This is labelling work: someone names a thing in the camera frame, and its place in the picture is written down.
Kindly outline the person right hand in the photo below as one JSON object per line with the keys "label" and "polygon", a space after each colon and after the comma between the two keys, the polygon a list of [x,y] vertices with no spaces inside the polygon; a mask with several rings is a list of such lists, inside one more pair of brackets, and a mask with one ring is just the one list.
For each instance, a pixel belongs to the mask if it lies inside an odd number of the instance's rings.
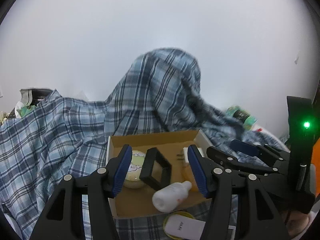
{"label": "person right hand", "polygon": [[286,211],[283,213],[283,218],[291,239],[300,235],[310,222],[310,214],[299,211]]}

